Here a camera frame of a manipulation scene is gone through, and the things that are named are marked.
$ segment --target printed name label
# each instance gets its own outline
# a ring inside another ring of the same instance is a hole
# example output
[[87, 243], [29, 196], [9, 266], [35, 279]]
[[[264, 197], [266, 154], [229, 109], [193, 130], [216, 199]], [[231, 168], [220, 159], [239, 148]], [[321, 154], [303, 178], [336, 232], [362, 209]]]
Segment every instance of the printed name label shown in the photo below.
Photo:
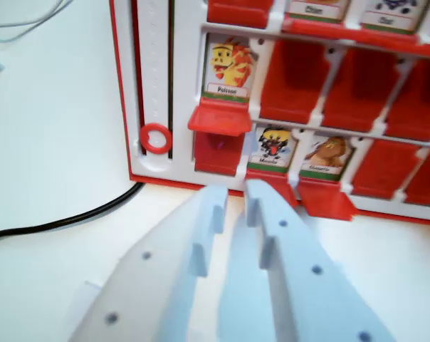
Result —
[[219, 83], [209, 83], [207, 86], [207, 91], [210, 93], [239, 96], [242, 98], [248, 97], [247, 88], [231, 87], [229, 85], [224, 85]]
[[412, 28], [412, 19], [404, 18], [403, 16], [390, 16], [387, 14], [375, 13], [375, 12], [365, 12], [364, 19], [362, 20], [364, 24], [372, 24], [386, 27], [393, 27], [395, 29], [409, 30]]
[[259, 155], [253, 155], [251, 157], [251, 162], [262, 162], [264, 164], [270, 164], [270, 165], [274, 165], [274, 166], [279, 166], [279, 167], [287, 167], [289, 160], [284, 160], [284, 159], [269, 159], [269, 158], [264, 158], [261, 157]]
[[309, 4], [308, 2], [303, 1], [292, 1], [288, 11], [290, 13], [296, 14], [307, 14], [310, 16], [337, 19], [340, 13], [340, 7], [321, 4]]

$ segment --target cartoon character picture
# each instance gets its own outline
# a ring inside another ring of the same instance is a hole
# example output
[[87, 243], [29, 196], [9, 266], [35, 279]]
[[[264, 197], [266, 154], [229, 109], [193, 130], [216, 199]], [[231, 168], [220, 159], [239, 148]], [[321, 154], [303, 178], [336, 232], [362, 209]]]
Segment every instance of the cartoon character picture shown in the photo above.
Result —
[[417, 0], [382, 0], [375, 8], [381, 10], [383, 6], [386, 6], [391, 11], [400, 9], [400, 13], [407, 14], [411, 11], [410, 7], [417, 6]]
[[344, 162], [340, 156], [346, 152], [345, 139], [342, 137], [330, 137], [324, 143], [318, 145], [314, 152], [308, 154], [305, 159], [311, 165], [322, 165], [331, 167], [342, 167]]
[[240, 46], [230, 37], [224, 44], [216, 44], [213, 47], [214, 57], [210, 64], [214, 67], [216, 77], [224, 79], [224, 84], [234, 87], [243, 87], [251, 75], [253, 59], [251, 51], [246, 46]]
[[296, 146], [291, 131], [281, 126], [258, 125], [251, 135], [253, 149], [248, 167], [257, 170], [287, 172]]
[[300, 175], [322, 180], [339, 180], [353, 151], [348, 138], [314, 135]]
[[258, 55], [249, 46], [249, 38], [208, 34], [202, 95], [248, 102], [257, 60]]
[[290, 137], [291, 132], [289, 130], [273, 127], [266, 128], [259, 138], [264, 157], [281, 158], [280, 151], [288, 144]]

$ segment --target white cable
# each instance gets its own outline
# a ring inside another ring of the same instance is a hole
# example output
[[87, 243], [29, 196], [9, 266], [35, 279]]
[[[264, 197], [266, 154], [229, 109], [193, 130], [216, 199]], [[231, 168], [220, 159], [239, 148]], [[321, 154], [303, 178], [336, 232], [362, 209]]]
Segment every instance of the white cable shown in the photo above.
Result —
[[11, 37], [11, 38], [6, 38], [6, 39], [2, 39], [0, 38], [0, 43], [11, 43], [12, 41], [15, 41], [23, 36], [25, 36], [27, 33], [31, 32], [32, 30], [36, 29], [38, 26], [40, 26], [41, 24], [44, 24], [47, 20], [49, 20], [50, 18], [53, 18], [54, 16], [56, 16], [57, 14], [59, 14], [62, 10], [64, 10], [66, 7], [68, 7], [71, 3], [73, 2], [73, 0], [67, 0], [67, 2], [64, 3], [64, 5], [62, 7], [60, 7], [59, 9], [57, 9], [56, 11], [54, 11], [50, 16], [47, 16], [47, 18], [43, 19], [42, 21], [38, 22], [37, 24], [33, 25], [32, 27], [26, 29], [25, 31], [22, 31], [21, 33]]
[[63, 0], [57, 0], [57, 2], [52, 6], [52, 8], [47, 11], [44, 15], [40, 16], [37, 19], [30, 20], [30, 21], [22, 21], [18, 23], [9, 23], [9, 24], [0, 24], [0, 27], [15, 27], [15, 26], [25, 26], [25, 25], [31, 25], [36, 24], [42, 21], [46, 21], [50, 17], [53, 16], [57, 8], [63, 3]]

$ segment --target gripper screw hole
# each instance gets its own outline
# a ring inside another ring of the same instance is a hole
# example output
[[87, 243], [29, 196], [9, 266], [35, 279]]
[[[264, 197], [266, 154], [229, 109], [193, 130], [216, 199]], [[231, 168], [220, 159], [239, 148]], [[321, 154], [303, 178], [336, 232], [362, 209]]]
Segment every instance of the gripper screw hole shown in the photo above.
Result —
[[108, 313], [105, 317], [106, 324], [111, 326], [118, 321], [118, 314], [116, 312]]
[[366, 331], [361, 331], [359, 333], [359, 341], [361, 342], [371, 342], [372, 337], [370, 336], [370, 334]]
[[144, 253], [142, 253], [142, 258], [144, 259], [144, 260], [148, 260], [148, 259], [150, 259], [152, 257], [152, 253], [150, 253], [150, 252], [144, 252]]
[[321, 266], [315, 265], [314, 267], [312, 267], [312, 272], [314, 274], [320, 275], [323, 273], [323, 269], [321, 268]]

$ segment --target red plastic flap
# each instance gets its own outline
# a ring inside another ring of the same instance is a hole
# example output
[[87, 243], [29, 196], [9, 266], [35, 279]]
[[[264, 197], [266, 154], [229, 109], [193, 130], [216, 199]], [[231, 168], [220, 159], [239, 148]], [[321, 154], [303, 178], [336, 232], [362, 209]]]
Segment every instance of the red plastic flap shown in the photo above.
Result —
[[264, 29], [273, 0], [209, 0], [207, 21]]
[[352, 193], [390, 200], [416, 167], [418, 149], [402, 142], [375, 140], [352, 181]]
[[329, 72], [325, 47], [278, 41], [261, 96], [261, 117], [307, 123]]
[[358, 43], [379, 46], [396, 52], [415, 53], [430, 57], [430, 44], [420, 45], [416, 35], [375, 31], [369, 30], [368, 28], [354, 30], [346, 28], [342, 24], [292, 19], [290, 17], [285, 17], [282, 31], [328, 39], [349, 39]]
[[340, 183], [302, 177], [298, 184], [300, 199], [310, 216], [351, 221], [359, 214]]
[[293, 188], [288, 183], [288, 175], [285, 173], [247, 169], [245, 180], [263, 180], [273, 187], [291, 207], [296, 208], [299, 205]]
[[430, 205], [430, 155], [409, 183], [406, 193], [406, 202]]
[[386, 135], [430, 141], [430, 60], [420, 60], [387, 117]]
[[194, 159], [196, 171], [236, 175], [240, 162], [244, 134], [237, 137], [211, 133], [196, 133]]
[[248, 103], [201, 98], [188, 128], [197, 132], [238, 136], [251, 131]]
[[323, 125], [370, 131], [399, 78], [396, 62], [391, 53], [348, 50], [327, 96]]

